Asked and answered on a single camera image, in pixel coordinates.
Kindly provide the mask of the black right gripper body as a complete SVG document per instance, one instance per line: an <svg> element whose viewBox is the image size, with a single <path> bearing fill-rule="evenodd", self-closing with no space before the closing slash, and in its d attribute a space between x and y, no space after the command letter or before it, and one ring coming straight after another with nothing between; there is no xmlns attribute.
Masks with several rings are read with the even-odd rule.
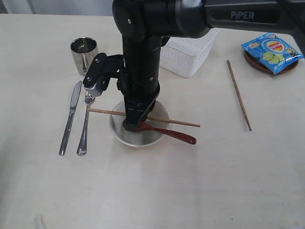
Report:
<svg viewBox="0 0 305 229"><path fill-rule="evenodd" d="M135 107L138 103L151 104L158 97L161 43L161 36L148 36L140 42L122 36L127 76L123 84L124 103L127 107Z"/></svg>

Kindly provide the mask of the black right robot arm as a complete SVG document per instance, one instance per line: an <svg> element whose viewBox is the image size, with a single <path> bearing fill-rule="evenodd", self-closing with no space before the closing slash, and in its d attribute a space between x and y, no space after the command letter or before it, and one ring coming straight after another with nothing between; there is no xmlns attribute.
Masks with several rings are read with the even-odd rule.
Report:
<svg viewBox="0 0 305 229"><path fill-rule="evenodd" d="M112 15L122 35L128 131L138 129L154 107L165 38L201 38L212 28L276 32L305 49L302 0L115 0Z"/></svg>

